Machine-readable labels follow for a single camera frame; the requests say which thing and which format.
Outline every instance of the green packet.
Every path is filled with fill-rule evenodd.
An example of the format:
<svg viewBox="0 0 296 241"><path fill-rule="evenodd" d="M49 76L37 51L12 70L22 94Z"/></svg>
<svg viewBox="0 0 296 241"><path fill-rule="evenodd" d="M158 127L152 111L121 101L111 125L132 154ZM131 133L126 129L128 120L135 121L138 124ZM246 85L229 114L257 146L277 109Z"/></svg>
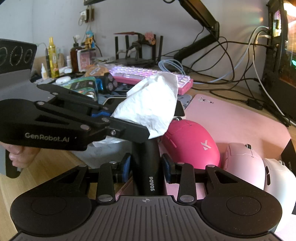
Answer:
<svg viewBox="0 0 296 241"><path fill-rule="evenodd" d="M82 77L72 79L60 86L78 92L80 94L89 96L97 101L98 88L95 77Z"/></svg>

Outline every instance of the crumpled paper towel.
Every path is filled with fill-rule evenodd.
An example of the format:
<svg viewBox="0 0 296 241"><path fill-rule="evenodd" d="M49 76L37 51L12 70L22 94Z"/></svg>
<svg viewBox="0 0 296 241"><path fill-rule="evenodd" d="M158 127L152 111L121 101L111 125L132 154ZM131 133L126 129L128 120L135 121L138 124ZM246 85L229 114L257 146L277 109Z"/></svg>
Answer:
<svg viewBox="0 0 296 241"><path fill-rule="evenodd" d="M127 92L127 98L115 109L111 117L146 126L149 139L162 136L168 129L176 109L178 78L172 73L159 72L143 79ZM100 144L123 140L107 136Z"/></svg>

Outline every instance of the keyboard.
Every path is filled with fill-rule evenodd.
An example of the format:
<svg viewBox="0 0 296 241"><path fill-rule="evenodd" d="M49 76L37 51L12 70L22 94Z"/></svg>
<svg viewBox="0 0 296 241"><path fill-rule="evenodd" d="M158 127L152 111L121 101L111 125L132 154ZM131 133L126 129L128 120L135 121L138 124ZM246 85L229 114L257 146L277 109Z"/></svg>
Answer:
<svg viewBox="0 0 296 241"><path fill-rule="evenodd" d="M112 69L110 69L109 72L110 74L112 74L112 76L117 82L135 85L139 83L141 80L162 71L155 69L115 66ZM179 80L178 94L183 95L193 86L193 79L191 79L191 77L188 75L175 75L178 77Z"/></svg>

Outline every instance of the yellow bottle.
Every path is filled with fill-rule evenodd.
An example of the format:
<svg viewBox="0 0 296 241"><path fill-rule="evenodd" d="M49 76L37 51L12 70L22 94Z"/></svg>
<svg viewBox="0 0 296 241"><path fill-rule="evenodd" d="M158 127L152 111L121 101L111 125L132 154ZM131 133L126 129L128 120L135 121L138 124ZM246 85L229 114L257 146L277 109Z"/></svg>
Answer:
<svg viewBox="0 0 296 241"><path fill-rule="evenodd" d="M59 77L59 67L57 65L56 47L54 45L54 41L52 37L49 38L48 55L49 55L50 72L52 73L52 78L57 78Z"/></svg>

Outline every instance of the wall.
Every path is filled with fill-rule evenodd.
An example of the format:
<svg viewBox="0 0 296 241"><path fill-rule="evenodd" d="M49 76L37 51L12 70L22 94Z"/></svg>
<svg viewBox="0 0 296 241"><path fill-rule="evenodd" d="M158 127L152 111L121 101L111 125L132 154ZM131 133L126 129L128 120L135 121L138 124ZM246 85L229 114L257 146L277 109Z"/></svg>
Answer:
<svg viewBox="0 0 296 241"><path fill-rule="evenodd" d="M217 21L220 22L221 36L228 40L247 41L256 26L267 24L268 0L202 0ZM163 53L180 49L193 42L197 33L202 30L201 25L194 20L176 0L166 4L162 0L107 0L94 4L95 22L91 29L95 32L98 46L103 55L115 54L114 33L136 31L145 33L153 31L157 36L164 36ZM34 42L48 43L50 36L54 37L57 46L63 47L68 54L73 44L72 36L84 35L86 24L78 26L79 12L84 10L82 0L34 0L33 3L33 39ZM207 35L204 31L200 37ZM120 49L124 49L124 36L119 37ZM183 61L190 65L211 47L204 49ZM234 64L246 49L246 46L229 44L229 54ZM262 74L265 49L257 47L256 66ZM198 62L195 70L212 66L219 59L223 50L218 47L202 61ZM236 71L236 79L240 78L247 58ZM230 62L225 55L222 61L213 69L205 73L222 76L231 70ZM253 69L247 74L255 77ZM257 84L252 83L252 89L258 91Z"/></svg>
<svg viewBox="0 0 296 241"><path fill-rule="evenodd" d="M33 42L33 0L6 0L0 5L0 38Z"/></svg>

